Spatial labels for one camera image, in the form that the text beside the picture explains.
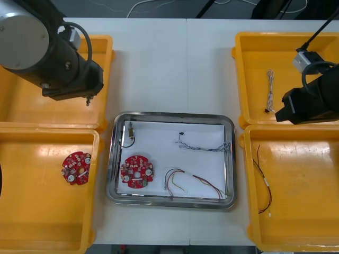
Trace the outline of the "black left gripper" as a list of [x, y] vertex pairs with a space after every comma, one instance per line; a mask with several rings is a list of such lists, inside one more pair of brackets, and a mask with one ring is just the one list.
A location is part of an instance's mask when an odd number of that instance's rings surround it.
[[95, 61], [91, 61], [88, 68], [80, 71], [79, 75], [69, 85], [61, 88], [43, 88], [42, 96], [56, 101], [66, 99], [85, 98], [91, 101], [104, 87], [103, 69]]

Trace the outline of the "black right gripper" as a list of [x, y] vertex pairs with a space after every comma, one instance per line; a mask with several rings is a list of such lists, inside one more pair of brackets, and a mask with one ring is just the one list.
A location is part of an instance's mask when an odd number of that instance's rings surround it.
[[293, 88], [284, 94], [284, 107], [275, 113], [277, 122], [307, 124], [329, 121], [329, 111], [322, 100], [322, 78], [317, 78], [309, 84], [315, 95], [307, 92], [305, 87]]

